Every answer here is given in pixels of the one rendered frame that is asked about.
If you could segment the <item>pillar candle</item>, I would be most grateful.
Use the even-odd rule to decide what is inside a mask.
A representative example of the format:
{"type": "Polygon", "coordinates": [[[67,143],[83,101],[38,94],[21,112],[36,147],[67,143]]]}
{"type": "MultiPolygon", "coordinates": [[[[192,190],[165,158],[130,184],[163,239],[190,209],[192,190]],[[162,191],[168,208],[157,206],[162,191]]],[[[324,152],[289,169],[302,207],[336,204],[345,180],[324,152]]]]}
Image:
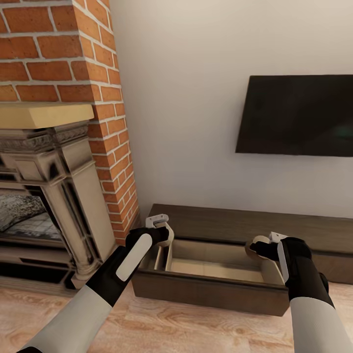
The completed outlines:
{"type": "Polygon", "coordinates": [[[251,259],[253,259],[253,260],[255,260],[255,261],[268,260],[268,258],[263,257],[263,256],[261,256],[261,255],[258,255],[258,254],[256,253],[256,251],[253,251],[253,250],[250,249],[251,244],[252,244],[252,243],[255,243],[255,244],[256,244],[258,241],[261,241],[261,242],[264,242],[264,243],[269,243],[270,239],[267,238],[267,237],[265,237],[265,236],[256,236],[256,237],[254,237],[254,238],[248,240],[248,241],[246,242],[246,244],[245,244],[245,252],[247,253],[247,255],[248,255],[251,259]]]}
{"type": "Polygon", "coordinates": [[[174,232],[171,229],[171,227],[168,225],[167,222],[162,222],[162,223],[158,223],[158,224],[154,224],[155,228],[159,228],[159,227],[166,227],[166,229],[168,230],[168,240],[167,241],[162,241],[157,243],[160,247],[166,247],[168,245],[170,245],[172,243],[172,241],[174,240],[174,232]]]}

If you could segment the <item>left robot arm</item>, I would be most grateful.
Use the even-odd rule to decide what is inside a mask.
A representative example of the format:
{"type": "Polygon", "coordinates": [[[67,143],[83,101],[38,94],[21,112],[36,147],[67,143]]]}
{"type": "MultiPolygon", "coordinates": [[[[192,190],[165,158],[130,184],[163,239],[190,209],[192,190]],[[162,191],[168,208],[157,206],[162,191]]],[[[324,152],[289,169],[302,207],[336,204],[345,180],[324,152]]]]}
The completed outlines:
{"type": "Polygon", "coordinates": [[[130,230],[126,246],[118,246],[63,309],[16,353],[86,353],[112,307],[153,245],[168,240],[169,216],[146,218],[145,227],[130,230]]]}

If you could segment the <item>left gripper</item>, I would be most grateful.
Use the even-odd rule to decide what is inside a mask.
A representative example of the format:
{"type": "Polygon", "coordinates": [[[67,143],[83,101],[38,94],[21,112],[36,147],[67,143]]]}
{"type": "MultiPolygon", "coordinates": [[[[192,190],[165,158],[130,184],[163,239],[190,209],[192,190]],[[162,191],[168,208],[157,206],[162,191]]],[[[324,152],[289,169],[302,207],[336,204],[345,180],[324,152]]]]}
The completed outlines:
{"type": "Polygon", "coordinates": [[[168,234],[168,230],[166,229],[166,227],[152,228],[151,231],[153,231],[156,236],[155,245],[159,242],[168,240],[169,234],[168,234]]]}

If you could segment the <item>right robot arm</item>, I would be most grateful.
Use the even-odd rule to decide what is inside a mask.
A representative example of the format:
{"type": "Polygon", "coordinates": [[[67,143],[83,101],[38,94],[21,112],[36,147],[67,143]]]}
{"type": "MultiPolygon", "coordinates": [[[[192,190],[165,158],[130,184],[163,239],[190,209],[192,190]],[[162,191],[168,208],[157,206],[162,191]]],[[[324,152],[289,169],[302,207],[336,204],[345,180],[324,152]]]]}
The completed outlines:
{"type": "Polygon", "coordinates": [[[353,353],[351,342],[329,296],[326,276],[318,272],[303,239],[271,232],[269,243],[250,249],[280,262],[291,307],[295,353],[353,353]]]}

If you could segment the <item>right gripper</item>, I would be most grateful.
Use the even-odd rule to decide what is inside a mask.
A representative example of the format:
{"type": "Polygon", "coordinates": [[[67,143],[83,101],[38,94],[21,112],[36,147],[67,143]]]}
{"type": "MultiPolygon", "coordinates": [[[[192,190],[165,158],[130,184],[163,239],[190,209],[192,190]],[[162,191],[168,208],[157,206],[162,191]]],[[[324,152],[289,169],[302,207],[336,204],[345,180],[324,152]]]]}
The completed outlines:
{"type": "Polygon", "coordinates": [[[279,261],[279,259],[275,258],[273,255],[273,252],[272,252],[273,245],[275,245],[275,243],[268,244],[268,243],[258,241],[256,244],[252,243],[250,246],[250,249],[253,251],[256,251],[258,255],[269,258],[271,260],[279,261]]]}

